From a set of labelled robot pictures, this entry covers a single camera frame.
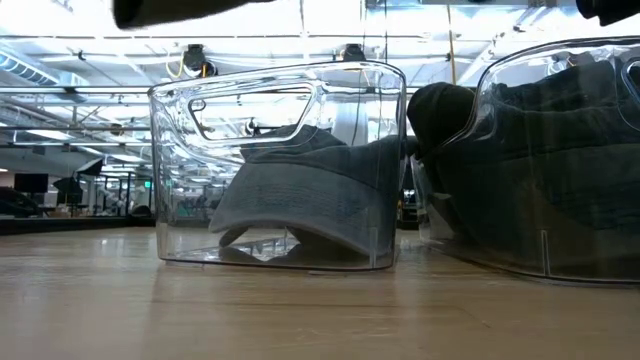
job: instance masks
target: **wooden floor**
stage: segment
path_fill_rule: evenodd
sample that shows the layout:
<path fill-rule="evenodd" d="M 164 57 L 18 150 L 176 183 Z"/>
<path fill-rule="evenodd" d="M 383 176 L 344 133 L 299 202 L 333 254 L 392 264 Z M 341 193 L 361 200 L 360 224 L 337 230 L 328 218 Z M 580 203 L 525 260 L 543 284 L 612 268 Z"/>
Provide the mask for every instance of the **wooden floor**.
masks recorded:
<path fill-rule="evenodd" d="M 640 358 L 638 290 L 543 285 L 420 248 L 347 276 L 167 266 L 152 231 L 0 238 L 0 359 Z"/>

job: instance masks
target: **black monitor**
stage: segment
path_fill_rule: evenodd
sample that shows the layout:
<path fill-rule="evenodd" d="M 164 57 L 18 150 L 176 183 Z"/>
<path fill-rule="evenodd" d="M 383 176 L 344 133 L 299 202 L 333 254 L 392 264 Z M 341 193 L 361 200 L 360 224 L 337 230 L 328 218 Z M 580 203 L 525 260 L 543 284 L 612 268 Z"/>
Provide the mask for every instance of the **black monitor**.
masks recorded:
<path fill-rule="evenodd" d="M 46 193 L 49 190 L 49 174 L 15 174 L 13 188 L 29 194 Z"/>

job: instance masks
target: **clear plastic bin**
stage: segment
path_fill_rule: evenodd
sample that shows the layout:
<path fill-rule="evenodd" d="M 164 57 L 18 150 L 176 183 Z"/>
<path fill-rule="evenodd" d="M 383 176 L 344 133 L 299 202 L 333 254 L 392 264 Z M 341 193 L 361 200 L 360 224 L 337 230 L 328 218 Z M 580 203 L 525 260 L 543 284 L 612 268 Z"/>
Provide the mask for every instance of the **clear plastic bin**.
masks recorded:
<path fill-rule="evenodd" d="M 566 41 L 493 64 L 466 128 L 413 162 L 421 236 L 538 277 L 640 282 L 639 44 Z"/>
<path fill-rule="evenodd" d="M 332 270 L 391 266 L 405 92 L 398 69 L 374 62 L 151 89 L 160 258 Z"/>

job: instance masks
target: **gray baseball cap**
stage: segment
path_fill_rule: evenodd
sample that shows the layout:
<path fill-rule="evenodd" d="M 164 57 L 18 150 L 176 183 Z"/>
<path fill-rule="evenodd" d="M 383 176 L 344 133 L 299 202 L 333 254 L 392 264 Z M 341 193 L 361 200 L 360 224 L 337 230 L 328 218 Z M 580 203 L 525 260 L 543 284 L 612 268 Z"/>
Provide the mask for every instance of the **gray baseball cap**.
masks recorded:
<path fill-rule="evenodd" d="M 291 127 L 276 132 L 293 133 Z M 395 237 L 400 140 L 393 135 L 350 147 L 328 131 L 304 125 L 286 142 L 247 146 L 246 162 L 209 230 L 227 231 L 223 247 L 243 228 L 281 226 L 364 255 L 387 253 Z"/>

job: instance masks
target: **ceiling light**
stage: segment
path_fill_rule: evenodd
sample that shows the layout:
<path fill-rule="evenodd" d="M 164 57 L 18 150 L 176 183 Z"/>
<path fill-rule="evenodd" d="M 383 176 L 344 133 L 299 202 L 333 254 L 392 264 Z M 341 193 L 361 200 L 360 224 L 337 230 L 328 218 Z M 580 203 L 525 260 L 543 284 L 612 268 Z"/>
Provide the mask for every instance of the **ceiling light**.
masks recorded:
<path fill-rule="evenodd" d="M 111 95 L 114 93 L 114 90 L 118 94 L 142 94 L 146 95 L 149 91 L 148 87 L 133 87 L 133 86 L 123 86 L 123 87 L 76 87 L 74 90 L 78 94 L 108 94 Z"/>
<path fill-rule="evenodd" d="M 113 165 L 102 168 L 102 171 L 135 171 L 138 168 L 138 165 L 133 164 L 122 164 L 123 166 L 115 167 Z"/>
<path fill-rule="evenodd" d="M 48 143 L 48 142 L 16 142 L 15 146 L 64 146 L 63 143 Z"/>
<path fill-rule="evenodd" d="M 110 177 L 122 177 L 125 178 L 129 175 L 131 175 L 132 178 L 136 177 L 136 174 L 130 173 L 130 172 L 126 172 L 126 171 L 106 171 L 103 172 L 102 174 L 106 175 L 106 176 L 110 176 Z"/>
<path fill-rule="evenodd" d="M 122 169 L 135 169 L 140 165 L 137 164 L 109 164 L 106 165 L 106 169 L 109 170 L 122 170 Z"/>
<path fill-rule="evenodd" d="M 118 143 L 71 143 L 71 146 L 120 146 Z"/>
<path fill-rule="evenodd" d="M 86 151 L 88 153 L 94 154 L 94 155 L 102 155 L 102 153 L 100 151 L 92 149 L 92 148 L 80 146 L 80 149 L 82 149 L 83 151 Z"/>
<path fill-rule="evenodd" d="M 112 158 L 121 160 L 121 161 L 127 161 L 127 162 L 140 162 L 140 161 L 144 161 L 144 159 L 141 159 L 137 156 L 133 156 L 133 155 L 111 155 Z"/>
<path fill-rule="evenodd" d="M 61 87 L 38 87 L 38 94 L 65 94 L 66 91 Z M 3 95 L 8 94 L 33 94 L 32 87 L 5 87 L 2 91 Z"/>
<path fill-rule="evenodd" d="M 65 133 L 61 133 L 60 131 L 54 130 L 27 130 L 28 133 L 48 137 L 50 139 L 56 140 L 69 140 L 73 139 L 73 136 L 67 135 Z"/>

